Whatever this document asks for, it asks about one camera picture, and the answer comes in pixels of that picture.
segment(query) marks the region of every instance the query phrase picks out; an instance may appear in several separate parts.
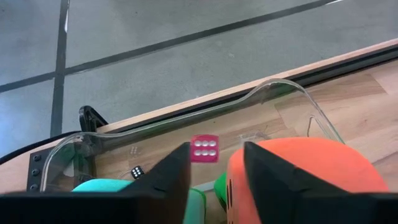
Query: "black floor line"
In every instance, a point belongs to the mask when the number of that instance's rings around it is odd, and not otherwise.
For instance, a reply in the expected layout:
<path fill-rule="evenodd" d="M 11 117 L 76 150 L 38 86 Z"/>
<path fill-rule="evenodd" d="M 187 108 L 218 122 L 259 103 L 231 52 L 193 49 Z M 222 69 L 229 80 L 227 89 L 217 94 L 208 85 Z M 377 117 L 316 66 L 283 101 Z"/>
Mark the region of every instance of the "black floor line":
<path fill-rule="evenodd" d="M 30 78 L 26 78 L 23 80 L 19 80 L 16 82 L 12 82 L 12 83 L 7 83 L 4 85 L 0 85 L 0 93 L 6 92 L 6 91 L 10 91 L 10 90 L 15 90 L 24 86 L 29 86 L 29 85 L 33 85 L 36 83 L 40 83 L 40 82 L 44 82 L 47 80 L 51 80 L 55 77 L 55 72 L 48 72 L 45 74 L 41 74 L 41 75 L 37 75 L 34 77 L 30 77 Z"/>
<path fill-rule="evenodd" d="M 75 66 L 67 68 L 65 71 L 65 75 L 72 75 L 72 74 L 76 74 L 76 73 L 85 72 L 87 70 L 92 70 L 94 68 L 111 65 L 111 64 L 118 63 L 118 62 L 121 62 L 121 61 L 127 60 L 127 59 L 132 59 L 132 58 L 135 58 L 135 57 L 138 57 L 141 55 L 147 55 L 147 54 L 156 52 L 158 50 L 168 49 L 168 48 L 175 47 L 178 45 L 193 42 L 193 41 L 196 41 L 199 39 L 210 37 L 212 35 L 222 34 L 224 32 L 240 29 L 240 28 L 255 25 L 255 24 L 260 24 L 260 23 L 271 21 L 274 19 L 280 19 L 285 16 L 290 16 L 292 14 L 296 14 L 296 13 L 300 13 L 303 11 L 307 11 L 307 10 L 311 10 L 311 9 L 315 9 L 315 8 L 324 6 L 333 1 L 336 1 L 336 0 L 319 0 L 319 1 L 315 1 L 315 2 L 310 2 L 307 4 L 302 4 L 300 6 L 291 7 L 288 9 L 284 9 L 284 10 L 277 11 L 277 12 L 272 12 L 272 13 L 265 14 L 262 16 L 253 17 L 250 19 L 245 19 L 245 20 L 242 20 L 239 22 L 234 22 L 234 23 L 227 24 L 224 26 L 219 26 L 219 27 L 215 27 L 212 29 L 203 30 L 200 32 L 196 32 L 194 34 L 188 34 L 188 35 L 185 35 L 182 37 L 177 37 L 177 38 L 174 38 L 171 40 L 166 40 L 166 41 L 159 42 L 156 44 L 141 47 L 141 48 L 138 48 L 135 50 L 130 50 L 128 52 L 123 52 L 120 54 L 101 58 L 101 59 L 94 60 L 91 62 L 86 62 L 86 63 L 80 64 L 80 65 L 75 65 Z"/>
<path fill-rule="evenodd" d="M 61 0 L 58 25 L 57 61 L 51 110 L 51 137 L 62 133 L 63 84 L 65 83 L 65 64 L 67 60 L 67 24 L 69 0 Z"/>

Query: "wooden floor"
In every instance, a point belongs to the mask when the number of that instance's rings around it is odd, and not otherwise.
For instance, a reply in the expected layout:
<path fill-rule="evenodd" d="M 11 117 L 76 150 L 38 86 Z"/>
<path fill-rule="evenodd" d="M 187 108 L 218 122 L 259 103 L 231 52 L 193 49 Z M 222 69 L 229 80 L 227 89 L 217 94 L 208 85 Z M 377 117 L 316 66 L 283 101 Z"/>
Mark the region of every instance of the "wooden floor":
<path fill-rule="evenodd" d="M 398 191 L 398 61 L 308 89 L 345 143 L 374 164 Z M 126 146 L 96 159 L 98 177 L 118 178 L 131 167 L 145 170 L 194 134 L 220 136 L 220 162 L 193 164 L 192 185 L 215 180 L 245 140 L 305 136 L 314 113 L 303 95 L 276 99 Z M 311 136 L 322 137 L 314 123 Z M 226 220 L 214 193 L 207 193 L 207 223 Z"/>

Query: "teal plush toy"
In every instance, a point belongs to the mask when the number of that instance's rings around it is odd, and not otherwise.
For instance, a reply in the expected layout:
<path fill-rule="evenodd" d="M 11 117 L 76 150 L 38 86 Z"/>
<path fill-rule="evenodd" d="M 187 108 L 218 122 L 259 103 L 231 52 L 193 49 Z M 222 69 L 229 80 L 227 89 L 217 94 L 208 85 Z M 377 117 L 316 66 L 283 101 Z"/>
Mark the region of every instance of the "teal plush toy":
<path fill-rule="evenodd" d="M 131 182 L 131 180 L 93 179 L 80 184 L 72 192 L 117 192 Z M 190 189 L 183 224 L 204 224 L 205 215 L 206 195 L 200 190 Z"/>

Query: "black cable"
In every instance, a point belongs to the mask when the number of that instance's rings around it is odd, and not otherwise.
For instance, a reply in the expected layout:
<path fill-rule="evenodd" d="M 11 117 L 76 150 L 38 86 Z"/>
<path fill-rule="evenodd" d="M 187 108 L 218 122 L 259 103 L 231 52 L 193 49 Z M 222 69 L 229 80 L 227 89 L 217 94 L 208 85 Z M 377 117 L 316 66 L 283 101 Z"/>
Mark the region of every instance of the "black cable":
<path fill-rule="evenodd" d="M 33 149 L 35 149 L 37 147 L 43 146 L 45 144 L 51 143 L 51 142 L 56 141 L 58 139 L 65 138 L 65 137 L 67 137 L 67 136 L 69 136 L 71 134 L 75 134 L 75 133 L 79 133 L 79 132 L 81 132 L 81 131 L 70 131 L 68 133 L 63 133 L 63 134 L 60 134 L 58 136 L 54 136 L 52 138 L 45 139 L 43 141 L 39 141 L 39 142 L 30 144 L 28 146 L 25 146 L 23 148 L 17 149 L 15 151 L 3 156 L 2 158 L 0 158 L 0 165 L 2 165 L 3 163 L 5 163 L 7 161 L 10 161 L 11 159 L 13 159 L 13 158 L 25 153 L 25 152 L 29 152 L 30 150 L 33 150 Z"/>

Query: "pink die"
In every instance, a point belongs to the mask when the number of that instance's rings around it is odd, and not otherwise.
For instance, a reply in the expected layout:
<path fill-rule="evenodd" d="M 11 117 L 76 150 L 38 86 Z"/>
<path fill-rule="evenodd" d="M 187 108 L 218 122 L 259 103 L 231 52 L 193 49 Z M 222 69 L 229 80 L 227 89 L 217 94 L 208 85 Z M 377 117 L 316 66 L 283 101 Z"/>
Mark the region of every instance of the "pink die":
<path fill-rule="evenodd" d="M 218 162 L 218 136 L 199 134 L 191 138 L 191 162 Z"/>

